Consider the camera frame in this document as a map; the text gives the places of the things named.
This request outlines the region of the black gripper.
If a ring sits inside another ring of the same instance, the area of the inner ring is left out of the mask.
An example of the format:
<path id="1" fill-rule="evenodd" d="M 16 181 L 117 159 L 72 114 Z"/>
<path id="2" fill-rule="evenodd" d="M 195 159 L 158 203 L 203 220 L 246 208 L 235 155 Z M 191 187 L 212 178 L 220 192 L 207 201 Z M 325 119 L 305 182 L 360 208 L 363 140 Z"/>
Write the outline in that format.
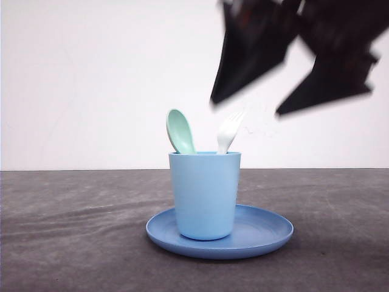
<path id="1" fill-rule="evenodd" d="M 388 1 L 225 1 L 225 34 L 210 101 L 227 100 L 284 62 L 296 37 L 312 71 L 278 106 L 283 116 L 373 92 L 371 44 L 388 29 Z"/>

